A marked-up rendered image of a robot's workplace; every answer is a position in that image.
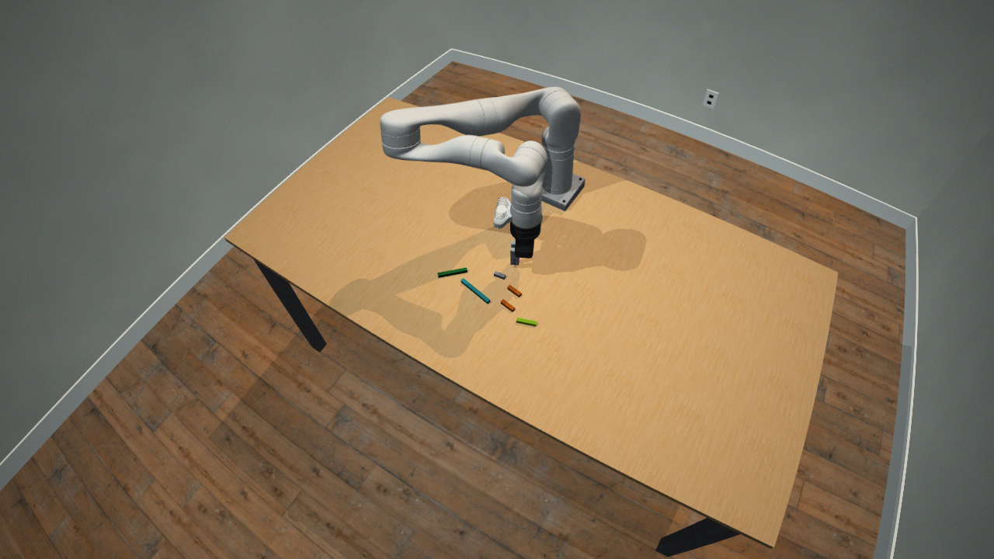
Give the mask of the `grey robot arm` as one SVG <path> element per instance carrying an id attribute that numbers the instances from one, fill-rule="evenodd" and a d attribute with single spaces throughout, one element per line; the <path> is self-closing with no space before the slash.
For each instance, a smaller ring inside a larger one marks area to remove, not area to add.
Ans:
<path id="1" fill-rule="evenodd" d="M 543 116 L 549 123 L 542 144 L 526 141 L 508 157 L 502 142 L 485 138 L 525 116 Z M 420 125 L 429 124 L 445 125 L 465 135 L 436 145 L 420 143 Z M 513 208 L 531 213 L 542 205 L 542 186 L 556 195 L 572 187 L 581 106 L 560 86 L 549 86 L 499 98 L 396 109 L 385 113 L 380 125 L 388 157 L 463 164 L 492 172 L 513 184 Z"/>

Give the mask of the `turquoise rod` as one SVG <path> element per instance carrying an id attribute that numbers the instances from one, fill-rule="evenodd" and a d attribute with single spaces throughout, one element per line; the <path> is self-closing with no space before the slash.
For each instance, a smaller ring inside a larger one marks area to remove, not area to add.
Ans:
<path id="1" fill-rule="evenodd" d="M 465 286 L 467 286 L 467 288 L 468 288 L 469 290 L 473 291 L 473 293 L 475 293 L 477 297 L 480 297 L 480 298 L 481 298 L 481 299 L 482 299 L 483 301 L 485 301 L 485 302 L 486 302 L 486 304 L 488 304 L 488 302 L 490 302 L 490 300 L 488 300 L 488 298 L 487 298 L 486 296 L 484 296 L 484 294 L 483 294 L 483 293 L 482 293 L 481 291 L 479 291 L 479 290 L 475 289 L 475 287 L 473 286 L 473 284 L 470 284 L 470 283 L 469 283 L 469 282 L 468 282 L 468 281 L 467 281 L 467 280 L 466 280 L 466 279 L 465 279 L 464 277 L 463 277 L 463 279 L 461 280 L 461 282 L 462 282 L 462 283 L 463 283 L 463 284 L 464 284 Z"/>

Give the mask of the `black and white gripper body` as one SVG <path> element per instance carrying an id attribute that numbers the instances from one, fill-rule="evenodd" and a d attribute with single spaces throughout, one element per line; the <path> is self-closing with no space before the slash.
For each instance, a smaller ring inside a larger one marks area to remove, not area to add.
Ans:
<path id="1" fill-rule="evenodd" d="M 542 226 L 542 205 L 537 211 L 522 213 L 515 210 L 506 197 L 500 197 L 497 202 L 494 227 L 505 227 L 510 223 L 510 232 L 516 239 L 515 256 L 518 258 L 531 259 L 533 257 L 533 246 L 535 238 L 540 234 Z"/>

